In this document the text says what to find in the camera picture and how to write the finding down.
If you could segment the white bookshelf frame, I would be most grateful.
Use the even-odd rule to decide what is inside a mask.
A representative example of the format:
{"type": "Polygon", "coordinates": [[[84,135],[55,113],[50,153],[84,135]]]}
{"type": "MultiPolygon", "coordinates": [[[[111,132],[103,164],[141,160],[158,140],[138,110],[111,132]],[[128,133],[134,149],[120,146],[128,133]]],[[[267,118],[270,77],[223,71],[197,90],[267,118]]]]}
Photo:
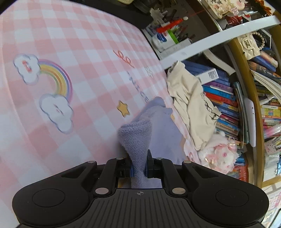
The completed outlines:
{"type": "Polygon", "coordinates": [[[210,49],[214,46],[227,42],[240,35],[253,32],[262,28],[270,28],[280,24],[276,16],[265,17],[246,22],[244,24],[220,31],[214,35],[210,35],[195,43],[182,41],[163,52],[159,52],[153,48],[156,56],[160,60],[160,64],[164,69],[168,69],[175,61],[182,61],[188,59],[200,52],[210,49]]]}

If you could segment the white pink plush bunny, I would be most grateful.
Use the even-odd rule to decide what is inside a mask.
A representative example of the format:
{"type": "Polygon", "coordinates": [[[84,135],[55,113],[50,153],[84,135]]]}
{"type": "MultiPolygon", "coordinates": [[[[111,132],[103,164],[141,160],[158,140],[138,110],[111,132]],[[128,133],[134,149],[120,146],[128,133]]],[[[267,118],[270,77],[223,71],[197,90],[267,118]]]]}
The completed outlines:
{"type": "Polygon", "coordinates": [[[201,165],[228,174],[234,169],[234,164],[239,158],[236,142],[227,138],[224,132],[214,133],[206,146],[198,151],[201,165]]]}

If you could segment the white lotion bottle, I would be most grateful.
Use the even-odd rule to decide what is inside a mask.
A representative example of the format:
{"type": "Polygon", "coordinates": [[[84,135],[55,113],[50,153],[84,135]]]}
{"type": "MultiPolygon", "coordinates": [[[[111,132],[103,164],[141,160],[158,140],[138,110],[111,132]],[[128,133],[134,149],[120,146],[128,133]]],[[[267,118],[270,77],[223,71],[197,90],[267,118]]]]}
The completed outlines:
{"type": "Polygon", "coordinates": [[[163,33],[155,34],[152,37],[151,42],[159,52],[163,52],[168,48],[179,43],[177,38],[175,37],[175,35],[170,29],[166,30],[163,33]]]}

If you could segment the white quilted purse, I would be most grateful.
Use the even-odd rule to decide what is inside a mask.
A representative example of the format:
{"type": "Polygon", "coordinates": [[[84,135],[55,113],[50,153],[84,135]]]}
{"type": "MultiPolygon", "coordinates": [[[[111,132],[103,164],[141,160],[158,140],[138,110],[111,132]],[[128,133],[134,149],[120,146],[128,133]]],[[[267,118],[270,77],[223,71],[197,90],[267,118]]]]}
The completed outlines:
{"type": "Polygon", "coordinates": [[[260,55],[260,48],[258,47],[252,33],[246,33],[238,36],[237,39],[247,60],[251,60],[252,58],[260,55]]]}

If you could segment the pink checkered cartoon desk mat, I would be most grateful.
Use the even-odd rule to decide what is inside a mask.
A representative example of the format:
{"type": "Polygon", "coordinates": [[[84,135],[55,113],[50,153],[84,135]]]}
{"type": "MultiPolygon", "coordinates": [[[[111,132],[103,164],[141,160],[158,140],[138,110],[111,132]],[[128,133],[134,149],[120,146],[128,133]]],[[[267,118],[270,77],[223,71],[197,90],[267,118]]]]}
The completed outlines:
{"type": "Polygon", "coordinates": [[[21,188],[89,160],[126,156],[117,131],[153,98],[173,108],[142,32],[71,1],[16,1],[1,14],[1,227],[21,188]]]}

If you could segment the cream canvas tote bag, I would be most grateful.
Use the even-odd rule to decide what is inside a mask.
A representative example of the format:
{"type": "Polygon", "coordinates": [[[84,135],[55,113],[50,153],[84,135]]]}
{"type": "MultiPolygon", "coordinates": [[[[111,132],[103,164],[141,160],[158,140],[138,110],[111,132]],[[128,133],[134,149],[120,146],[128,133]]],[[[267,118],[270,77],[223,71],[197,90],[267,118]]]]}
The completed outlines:
{"type": "Polygon", "coordinates": [[[186,70],[180,61],[168,69],[167,87],[195,149],[203,149],[215,131],[221,112],[204,95],[199,79],[186,70]]]}

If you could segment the purple and pink knit sweater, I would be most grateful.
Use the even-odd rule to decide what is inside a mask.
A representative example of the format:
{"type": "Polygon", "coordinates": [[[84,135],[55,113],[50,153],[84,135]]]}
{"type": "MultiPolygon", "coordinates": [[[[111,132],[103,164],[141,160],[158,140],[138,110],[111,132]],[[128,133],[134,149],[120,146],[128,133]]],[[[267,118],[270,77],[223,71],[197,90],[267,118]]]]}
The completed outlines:
{"type": "Polygon", "coordinates": [[[118,130],[118,140],[133,164],[133,189],[161,188],[160,179],[145,176],[148,152],[153,158],[161,157],[174,164],[187,159],[185,137],[172,120],[172,112],[161,97],[155,97],[137,117],[118,130]]]}

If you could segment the row of colourful books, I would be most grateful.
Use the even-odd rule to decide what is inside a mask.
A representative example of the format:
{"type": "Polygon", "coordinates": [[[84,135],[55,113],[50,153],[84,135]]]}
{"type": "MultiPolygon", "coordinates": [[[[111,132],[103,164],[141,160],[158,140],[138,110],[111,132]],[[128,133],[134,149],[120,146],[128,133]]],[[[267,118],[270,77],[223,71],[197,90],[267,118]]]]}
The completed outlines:
{"type": "MultiPolygon", "coordinates": [[[[212,69],[210,66],[188,60],[184,60],[183,64],[194,76],[212,69]]],[[[233,138],[236,141],[238,151],[242,153],[245,145],[244,122],[238,91],[230,83],[229,77],[225,71],[216,70],[219,79],[202,86],[204,94],[221,112],[215,132],[224,132],[226,137],[233,138]]]]}

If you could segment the white boxed book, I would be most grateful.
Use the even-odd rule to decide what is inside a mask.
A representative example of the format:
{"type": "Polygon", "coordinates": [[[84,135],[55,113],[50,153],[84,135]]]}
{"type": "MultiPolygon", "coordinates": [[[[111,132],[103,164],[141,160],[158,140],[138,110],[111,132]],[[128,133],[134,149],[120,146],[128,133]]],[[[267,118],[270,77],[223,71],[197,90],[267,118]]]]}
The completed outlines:
{"type": "Polygon", "coordinates": [[[201,85],[204,85],[204,84],[207,84],[209,82],[219,79],[219,75],[217,73],[217,70],[212,68],[206,72],[196,75],[196,78],[199,80],[201,85]]]}

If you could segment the pink floral decoration card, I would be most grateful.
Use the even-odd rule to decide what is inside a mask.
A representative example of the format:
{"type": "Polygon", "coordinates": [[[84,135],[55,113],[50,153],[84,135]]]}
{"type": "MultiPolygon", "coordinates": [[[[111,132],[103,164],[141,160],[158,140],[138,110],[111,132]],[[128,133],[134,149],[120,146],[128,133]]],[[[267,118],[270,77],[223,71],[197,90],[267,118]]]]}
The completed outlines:
{"type": "Polygon", "coordinates": [[[222,19],[227,14],[237,16],[248,3],[244,0],[202,0],[201,2],[215,19],[222,19]]]}

